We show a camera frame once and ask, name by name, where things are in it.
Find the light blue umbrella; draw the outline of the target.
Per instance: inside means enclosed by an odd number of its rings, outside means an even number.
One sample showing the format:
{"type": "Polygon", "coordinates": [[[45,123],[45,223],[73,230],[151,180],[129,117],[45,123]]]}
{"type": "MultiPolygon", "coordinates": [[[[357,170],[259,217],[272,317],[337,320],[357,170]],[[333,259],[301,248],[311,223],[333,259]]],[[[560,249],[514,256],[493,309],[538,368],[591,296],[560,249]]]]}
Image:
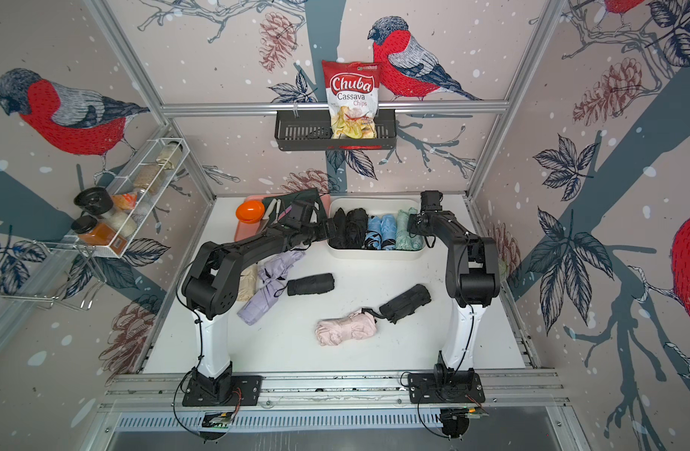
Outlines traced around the light blue umbrella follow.
{"type": "Polygon", "coordinates": [[[391,251],[397,249],[397,220],[393,214],[382,216],[380,222],[380,249],[391,251]]]}

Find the blue patterned umbrella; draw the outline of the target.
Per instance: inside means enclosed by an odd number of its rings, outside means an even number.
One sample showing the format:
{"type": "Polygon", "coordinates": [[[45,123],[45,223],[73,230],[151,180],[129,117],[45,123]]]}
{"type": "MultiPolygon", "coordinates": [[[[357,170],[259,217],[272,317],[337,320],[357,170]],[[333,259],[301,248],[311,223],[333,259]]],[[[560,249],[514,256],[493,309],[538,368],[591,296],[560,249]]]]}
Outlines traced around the blue patterned umbrella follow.
{"type": "Polygon", "coordinates": [[[382,218],[379,216],[373,215],[368,218],[364,248],[365,250],[382,249],[382,218]]]}

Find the black cased compact umbrella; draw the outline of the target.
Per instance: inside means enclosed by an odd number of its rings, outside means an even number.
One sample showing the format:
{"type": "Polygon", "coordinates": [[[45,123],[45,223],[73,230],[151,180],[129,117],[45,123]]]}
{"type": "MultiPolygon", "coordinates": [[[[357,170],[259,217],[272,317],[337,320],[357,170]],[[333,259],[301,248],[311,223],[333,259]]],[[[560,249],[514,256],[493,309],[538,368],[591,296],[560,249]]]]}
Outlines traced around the black cased compact umbrella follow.
{"type": "Polygon", "coordinates": [[[323,294],[335,289],[333,274],[315,274],[288,281],[288,296],[323,294]]]}

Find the black sleeved umbrella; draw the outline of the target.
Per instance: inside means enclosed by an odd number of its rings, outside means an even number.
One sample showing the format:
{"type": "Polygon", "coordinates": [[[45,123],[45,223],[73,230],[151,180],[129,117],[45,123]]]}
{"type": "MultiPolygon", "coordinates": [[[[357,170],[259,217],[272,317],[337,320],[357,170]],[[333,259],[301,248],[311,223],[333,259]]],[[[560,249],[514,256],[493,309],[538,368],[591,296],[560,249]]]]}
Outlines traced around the black sleeved umbrella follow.
{"type": "Polygon", "coordinates": [[[407,291],[397,295],[394,299],[380,306],[379,310],[369,307],[361,309],[362,313],[367,313],[375,319],[385,319],[396,324],[401,319],[412,315],[418,308],[431,302],[431,295],[427,288],[417,284],[407,291]]]}

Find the mint green strapped umbrella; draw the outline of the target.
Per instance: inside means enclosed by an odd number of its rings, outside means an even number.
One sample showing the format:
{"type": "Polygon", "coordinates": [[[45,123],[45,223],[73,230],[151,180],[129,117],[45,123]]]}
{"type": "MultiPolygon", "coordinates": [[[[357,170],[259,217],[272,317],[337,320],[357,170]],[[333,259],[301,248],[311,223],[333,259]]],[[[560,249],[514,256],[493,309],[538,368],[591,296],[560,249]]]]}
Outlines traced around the mint green strapped umbrella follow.
{"type": "Polygon", "coordinates": [[[409,208],[408,210],[408,221],[406,225],[407,238],[409,240],[409,250],[410,251],[420,251],[425,247],[425,239],[422,235],[414,232],[414,220],[417,216],[416,208],[409,208]]]}

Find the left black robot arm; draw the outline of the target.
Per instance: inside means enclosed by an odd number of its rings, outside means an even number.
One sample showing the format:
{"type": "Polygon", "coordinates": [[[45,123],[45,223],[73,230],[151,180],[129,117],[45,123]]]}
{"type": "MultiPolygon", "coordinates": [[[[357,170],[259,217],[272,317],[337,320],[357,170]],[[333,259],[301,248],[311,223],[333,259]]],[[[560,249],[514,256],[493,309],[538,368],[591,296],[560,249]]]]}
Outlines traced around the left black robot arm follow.
{"type": "Polygon", "coordinates": [[[192,382],[210,396],[225,400],[234,387],[226,327],[241,273],[269,257],[332,238],[334,221],[325,213],[316,213],[315,205],[314,200],[295,200],[281,218],[258,234],[228,244],[205,242],[196,253],[183,278],[181,294],[200,337],[192,382]]]}

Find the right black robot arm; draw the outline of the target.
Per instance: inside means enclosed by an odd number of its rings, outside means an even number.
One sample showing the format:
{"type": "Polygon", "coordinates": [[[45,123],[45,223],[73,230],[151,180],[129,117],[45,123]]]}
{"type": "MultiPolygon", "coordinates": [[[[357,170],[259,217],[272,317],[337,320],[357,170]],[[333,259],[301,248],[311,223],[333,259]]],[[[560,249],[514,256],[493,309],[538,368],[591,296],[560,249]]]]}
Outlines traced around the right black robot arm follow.
{"type": "Polygon", "coordinates": [[[453,212],[442,207],[443,197],[439,191],[423,191],[420,212],[410,215],[408,231],[433,238],[447,250],[444,285],[452,299],[452,314],[434,377],[436,384],[448,386],[462,381],[473,368],[479,325],[499,296],[501,281],[495,240],[461,225],[453,212]]]}

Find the beige striped folded umbrella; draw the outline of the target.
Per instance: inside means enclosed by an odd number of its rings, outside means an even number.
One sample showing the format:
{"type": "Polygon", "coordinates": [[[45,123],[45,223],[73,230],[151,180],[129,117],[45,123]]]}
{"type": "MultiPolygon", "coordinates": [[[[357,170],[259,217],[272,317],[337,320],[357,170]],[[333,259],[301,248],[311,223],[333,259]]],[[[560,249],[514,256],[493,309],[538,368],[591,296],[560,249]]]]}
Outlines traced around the beige striped folded umbrella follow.
{"type": "Polygon", "coordinates": [[[240,275],[237,302],[248,302],[258,290],[258,265],[245,268],[240,275]]]}

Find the pink folded umbrella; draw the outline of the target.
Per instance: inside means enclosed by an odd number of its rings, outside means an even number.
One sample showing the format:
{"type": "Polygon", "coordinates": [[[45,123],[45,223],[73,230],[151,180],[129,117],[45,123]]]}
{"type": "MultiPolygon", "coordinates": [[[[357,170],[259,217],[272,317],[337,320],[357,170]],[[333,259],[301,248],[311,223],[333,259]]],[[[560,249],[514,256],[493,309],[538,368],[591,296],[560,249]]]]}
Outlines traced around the pink folded umbrella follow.
{"type": "Polygon", "coordinates": [[[350,340],[369,339],[375,334],[377,334],[375,318],[363,310],[352,312],[340,319],[319,321],[315,330],[320,345],[331,347],[350,340]]]}

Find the dark green cloth napkin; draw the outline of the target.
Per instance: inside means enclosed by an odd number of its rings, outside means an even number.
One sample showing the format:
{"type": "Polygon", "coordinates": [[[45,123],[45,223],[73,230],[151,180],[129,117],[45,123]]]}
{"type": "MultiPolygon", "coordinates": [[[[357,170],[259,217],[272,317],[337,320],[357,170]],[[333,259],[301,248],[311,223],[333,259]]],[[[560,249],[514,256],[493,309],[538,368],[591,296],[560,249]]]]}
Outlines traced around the dark green cloth napkin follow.
{"type": "Polygon", "coordinates": [[[277,195],[276,197],[264,197],[261,202],[265,207],[263,220],[267,224],[274,224],[295,201],[305,201],[314,204],[314,212],[319,220],[327,217],[327,209],[322,201],[322,194],[315,188],[306,189],[294,193],[277,195]]]}

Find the green lidded glass jar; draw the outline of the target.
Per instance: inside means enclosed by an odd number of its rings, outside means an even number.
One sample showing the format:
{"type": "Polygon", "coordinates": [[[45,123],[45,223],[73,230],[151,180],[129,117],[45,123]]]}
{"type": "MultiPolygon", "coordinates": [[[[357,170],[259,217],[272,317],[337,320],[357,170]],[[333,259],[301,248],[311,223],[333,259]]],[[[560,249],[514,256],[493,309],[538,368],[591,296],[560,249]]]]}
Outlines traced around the green lidded glass jar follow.
{"type": "Polygon", "coordinates": [[[498,259],[498,270],[501,282],[506,282],[509,276],[508,264],[502,259],[498,259]]]}

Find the Chuba cassava chips bag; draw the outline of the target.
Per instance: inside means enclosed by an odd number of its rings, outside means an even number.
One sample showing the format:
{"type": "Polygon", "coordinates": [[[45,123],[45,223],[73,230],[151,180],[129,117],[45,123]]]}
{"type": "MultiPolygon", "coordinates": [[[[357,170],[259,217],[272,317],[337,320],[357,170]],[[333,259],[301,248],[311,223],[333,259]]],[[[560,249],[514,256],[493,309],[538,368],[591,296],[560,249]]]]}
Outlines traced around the Chuba cassava chips bag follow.
{"type": "Polygon", "coordinates": [[[375,139],[379,109],[378,63],[322,62],[334,139],[375,139]]]}

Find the black lidded spice jar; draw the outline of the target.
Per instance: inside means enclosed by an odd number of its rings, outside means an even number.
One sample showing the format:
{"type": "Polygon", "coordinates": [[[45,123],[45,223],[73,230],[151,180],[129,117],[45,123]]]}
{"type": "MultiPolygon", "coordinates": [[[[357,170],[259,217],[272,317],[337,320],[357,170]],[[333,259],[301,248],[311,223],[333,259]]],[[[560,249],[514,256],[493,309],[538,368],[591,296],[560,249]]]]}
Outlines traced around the black lidded spice jar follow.
{"type": "Polygon", "coordinates": [[[106,188],[99,186],[80,192],[74,198],[74,205],[98,219],[109,219],[121,213],[106,188]]]}

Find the orange spice jar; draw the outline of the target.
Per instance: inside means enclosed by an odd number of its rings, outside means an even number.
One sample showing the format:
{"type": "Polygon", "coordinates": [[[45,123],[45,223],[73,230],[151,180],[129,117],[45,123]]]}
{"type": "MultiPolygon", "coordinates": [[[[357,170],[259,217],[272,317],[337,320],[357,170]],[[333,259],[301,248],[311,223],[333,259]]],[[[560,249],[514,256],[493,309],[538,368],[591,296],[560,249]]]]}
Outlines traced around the orange spice jar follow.
{"type": "Polygon", "coordinates": [[[107,246],[117,237],[117,232],[96,217],[83,215],[72,222],[72,232],[85,244],[107,246]]]}

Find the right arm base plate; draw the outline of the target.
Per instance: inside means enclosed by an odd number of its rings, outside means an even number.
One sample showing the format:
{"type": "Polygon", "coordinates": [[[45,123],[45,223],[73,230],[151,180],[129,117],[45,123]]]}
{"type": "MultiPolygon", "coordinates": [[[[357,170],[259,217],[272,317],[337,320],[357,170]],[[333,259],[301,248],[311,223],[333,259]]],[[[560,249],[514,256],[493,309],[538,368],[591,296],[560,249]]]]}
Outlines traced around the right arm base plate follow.
{"type": "Polygon", "coordinates": [[[486,401],[480,375],[459,372],[453,381],[437,383],[432,373],[407,373],[404,388],[412,404],[482,404],[486,401]]]}

